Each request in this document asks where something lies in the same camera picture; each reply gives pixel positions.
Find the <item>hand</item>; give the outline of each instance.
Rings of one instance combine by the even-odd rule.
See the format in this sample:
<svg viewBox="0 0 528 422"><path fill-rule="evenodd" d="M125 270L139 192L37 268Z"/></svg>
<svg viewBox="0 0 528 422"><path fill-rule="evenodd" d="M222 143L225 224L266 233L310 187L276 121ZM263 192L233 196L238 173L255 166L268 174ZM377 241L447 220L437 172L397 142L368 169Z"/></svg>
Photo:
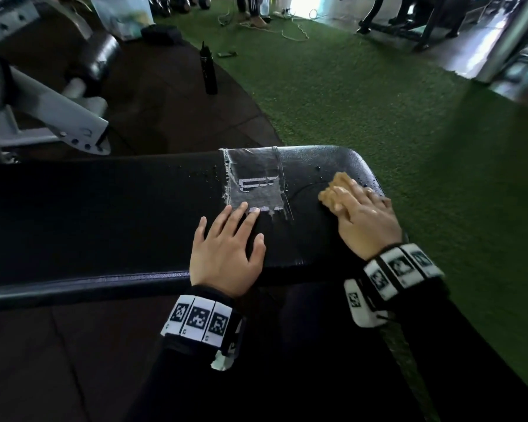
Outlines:
<svg viewBox="0 0 528 422"><path fill-rule="evenodd" d="M338 216L338 234L361 259L367 261L383 248L402 241L402 231L391 200L347 177L344 187L325 190L324 201Z"/></svg>
<svg viewBox="0 0 528 422"><path fill-rule="evenodd" d="M231 298L238 298L254 284L262 272L266 246L264 234L258 234L254 239L251 258L246 258L246 242L260 214L258 209L249 213L235 234L247 208L246 202L234 212L231 206L226 206L211 225L206 239L207 219L201 218L195 231L190 259L190 282L193 286L213 287Z"/></svg>

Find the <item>black vinyl upholstery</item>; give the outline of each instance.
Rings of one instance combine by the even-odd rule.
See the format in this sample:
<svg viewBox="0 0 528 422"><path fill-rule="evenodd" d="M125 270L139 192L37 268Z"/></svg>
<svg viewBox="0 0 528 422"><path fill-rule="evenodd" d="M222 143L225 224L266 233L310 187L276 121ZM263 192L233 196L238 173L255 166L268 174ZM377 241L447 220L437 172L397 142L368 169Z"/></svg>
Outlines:
<svg viewBox="0 0 528 422"><path fill-rule="evenodd" d="M373 173L347 148L274 150L293 219L261 213L259 284L348 278L361 261L317 194L337 171L381 191ZM219 151L0 165L0 308L181 292L199 218L225 205L225 172Z"/></svg>

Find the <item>black padded roller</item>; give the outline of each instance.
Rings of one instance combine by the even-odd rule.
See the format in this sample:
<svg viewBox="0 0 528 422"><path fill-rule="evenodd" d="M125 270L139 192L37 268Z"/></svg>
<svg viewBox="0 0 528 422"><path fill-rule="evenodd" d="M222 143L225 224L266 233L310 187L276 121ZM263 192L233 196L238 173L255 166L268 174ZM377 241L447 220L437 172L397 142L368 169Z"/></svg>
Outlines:
<svg viewBox="0 0 528 422"><path fill-rule="evenodd" d="M96 31L86 42L77 60L69 65L65 79L82 79L86 83L84 96L98 96L119 50L119 43L112 34Z"/></svg>

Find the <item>green turf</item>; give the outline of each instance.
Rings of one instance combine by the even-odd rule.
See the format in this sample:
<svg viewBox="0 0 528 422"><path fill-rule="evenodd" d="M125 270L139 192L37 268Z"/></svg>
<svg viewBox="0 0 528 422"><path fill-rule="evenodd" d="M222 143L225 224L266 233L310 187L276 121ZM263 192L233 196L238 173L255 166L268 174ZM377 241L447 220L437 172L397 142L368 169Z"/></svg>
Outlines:
<svg viewBox="0 0 528 422"><path fill-rule="evenodd" d="M318 23L302 24L307 42L220 27L227 6L169 21L196 46L239 53L216 61L286 144L341 145L366 159L454 301L528 383L528 109ZM272 29L302 36L280 20Z"/></svg>

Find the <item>black water bottle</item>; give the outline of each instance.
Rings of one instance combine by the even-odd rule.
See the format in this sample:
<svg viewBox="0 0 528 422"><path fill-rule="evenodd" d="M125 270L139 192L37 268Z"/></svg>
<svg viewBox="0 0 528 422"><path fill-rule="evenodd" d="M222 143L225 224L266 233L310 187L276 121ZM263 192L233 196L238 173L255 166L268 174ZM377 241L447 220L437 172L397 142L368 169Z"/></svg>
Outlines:
<svg viewBox="0 0 528 422"><path fill-rule="evenodd" d="M205 83L205 92L207 94L217 94L217 77L215 77L215 65L211 50L202 42L202 49L199 51L199 57L202 60L203 81Z"/></svg>

